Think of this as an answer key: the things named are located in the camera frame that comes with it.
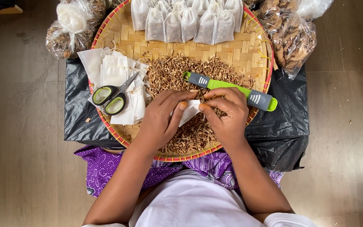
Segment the wooden floor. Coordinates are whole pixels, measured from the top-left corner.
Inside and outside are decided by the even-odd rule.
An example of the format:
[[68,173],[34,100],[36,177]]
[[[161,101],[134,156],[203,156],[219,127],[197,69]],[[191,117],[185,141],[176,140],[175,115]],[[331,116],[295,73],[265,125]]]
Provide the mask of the wooden floor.
[[[0,15],[0,226],[80,226],[93,203],[82,145],[63,141],[65,64],[44,46],[57,3]],[[335,0],[315,23],[305,168],[282,190],[319,226],[363,227],[363,1]]]

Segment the fingernail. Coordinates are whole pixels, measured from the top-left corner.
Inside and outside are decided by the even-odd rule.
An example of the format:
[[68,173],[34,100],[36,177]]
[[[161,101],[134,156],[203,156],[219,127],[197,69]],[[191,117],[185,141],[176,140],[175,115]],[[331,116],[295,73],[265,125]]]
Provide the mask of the fingernail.
[[181,103],[180,103],[179,108],[180,108],[181,110],[185,110],[185,109],[186,109],[186,107],[187,107],[187,103],[185,103],[185,102],[181,102]]

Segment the forearm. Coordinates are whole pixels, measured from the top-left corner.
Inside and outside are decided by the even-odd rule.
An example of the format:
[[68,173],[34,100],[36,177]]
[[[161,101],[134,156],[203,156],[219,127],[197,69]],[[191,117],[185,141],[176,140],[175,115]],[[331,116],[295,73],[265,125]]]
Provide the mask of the forearm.
[[92,205],[83,224],[128,222],[152,164],[153,153],[139,143],[132,143],[126,149],[116,171]]
[[264,171],[245,139],[224,146],[228,152],[246,207],[252,214],[291,211],[282,191]]

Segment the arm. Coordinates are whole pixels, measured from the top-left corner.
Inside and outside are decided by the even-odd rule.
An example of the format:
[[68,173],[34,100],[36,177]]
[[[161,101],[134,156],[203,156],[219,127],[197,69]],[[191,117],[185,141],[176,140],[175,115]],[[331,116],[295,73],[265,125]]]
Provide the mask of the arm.
[[[199,108],[232,160],[248,211],[261,222],[272,213],[293,212],[288,200],[264,171],[244,137],[249,115],[245,95],[237,88],[217,88],[209,91],[204,98],[217,96],[225,96],[225,99],[211,99],[200,104]],[[218,117],[211,107],[218,107],[227,116]]]
[[86,215],[85,224],[126,223],[131,218],[154,154],[174,136],[195,92],[166,90],[147,107],[138,136]]

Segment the purple patterned fabric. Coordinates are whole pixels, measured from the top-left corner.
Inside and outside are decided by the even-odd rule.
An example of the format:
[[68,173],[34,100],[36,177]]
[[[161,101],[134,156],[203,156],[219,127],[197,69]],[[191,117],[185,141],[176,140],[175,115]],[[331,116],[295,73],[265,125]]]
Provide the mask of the purple patterned fabric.
[[[123,153],[124,151],[112,154],[104,151],[101,147],[90,145],[82,147],[74,153],[88,162],[86,188],[89,195],[98,197],[117,169]],[[179,172],[183,166],[197,171],[228,190],[234,189],[240,194],[232,161],[224,149],[184,162],[172,163],[153,160],[151,168],[142,184],[141,191],[159,184],[168,176]],[[267,167],[264,167],[264,169],[280,187],[280,180],[284,173],[272,171]]]

